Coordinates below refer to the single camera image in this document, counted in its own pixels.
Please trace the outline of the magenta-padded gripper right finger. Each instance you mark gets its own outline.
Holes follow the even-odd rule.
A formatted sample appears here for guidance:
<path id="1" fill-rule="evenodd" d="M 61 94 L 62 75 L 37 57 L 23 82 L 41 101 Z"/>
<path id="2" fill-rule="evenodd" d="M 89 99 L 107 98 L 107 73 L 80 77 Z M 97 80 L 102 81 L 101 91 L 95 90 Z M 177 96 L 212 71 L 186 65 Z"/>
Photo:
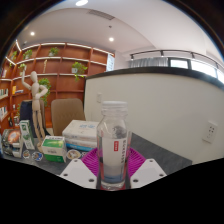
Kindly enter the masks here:
<path id="1" fill-rule="evenodd" d="M 143 187 L 166 176 L 154 159 L 146 159 L 134 149 L 129 151 L 127 171 L 131 189 Z"/>

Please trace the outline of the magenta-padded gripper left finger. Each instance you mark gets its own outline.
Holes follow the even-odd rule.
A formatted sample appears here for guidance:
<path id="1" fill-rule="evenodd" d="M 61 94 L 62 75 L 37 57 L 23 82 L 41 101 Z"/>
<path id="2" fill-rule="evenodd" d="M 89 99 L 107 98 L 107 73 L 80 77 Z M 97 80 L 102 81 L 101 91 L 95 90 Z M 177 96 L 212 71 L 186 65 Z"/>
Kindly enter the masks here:
<path id="1" fill-rule="evenodd" d="M 81 187 L 95 189 L 99 174 L 97 149 L 93 149 L 81 159 L 73 159 L 62 171 L 60 177 Z"/>

